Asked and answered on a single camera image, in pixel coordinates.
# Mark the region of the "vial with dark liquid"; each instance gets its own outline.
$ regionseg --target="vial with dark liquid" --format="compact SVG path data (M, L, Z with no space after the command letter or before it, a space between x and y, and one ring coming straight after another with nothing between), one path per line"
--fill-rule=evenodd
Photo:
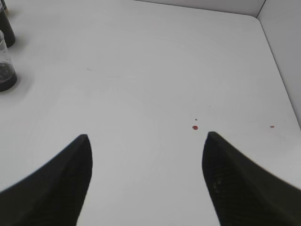
M16 82L16 72L8 54L4 34L0 31L0 92L10 89Z
M4 33L4 38L7 47L11 47L16 39L15 34L13 32L13 29L10 26L10 23L8 21L8 17L6 16L6 13L4 11L3 5L0 2L0 30Z

